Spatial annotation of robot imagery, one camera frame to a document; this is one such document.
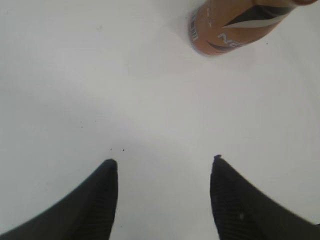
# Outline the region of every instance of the orange can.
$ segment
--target orange can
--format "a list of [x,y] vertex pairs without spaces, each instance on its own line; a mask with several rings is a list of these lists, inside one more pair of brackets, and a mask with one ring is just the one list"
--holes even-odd
[[317,0],[207,0],[191,17],[194,47],[221,55],[270,33],[292,10]]

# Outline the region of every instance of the black stripe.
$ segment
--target black stripe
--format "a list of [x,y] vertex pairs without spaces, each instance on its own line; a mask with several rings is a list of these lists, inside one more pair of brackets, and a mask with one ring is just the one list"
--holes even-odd
[[255,5],[237,16],[225,26],[236,24],[245,21],[253,20],[268,20],[273,19],[282,15],[286,15],[293,10],[292,7],[275,7],[275,6],[265,6],[265,5]]

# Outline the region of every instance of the white surface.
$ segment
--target white surface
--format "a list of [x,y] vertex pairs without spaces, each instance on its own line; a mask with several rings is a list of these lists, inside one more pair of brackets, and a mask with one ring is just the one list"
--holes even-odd
[[208,58],[202,2],[0,0],[0,233],[114,158],[112,240],[217,240],[216,154],[320,223],[320,4]]

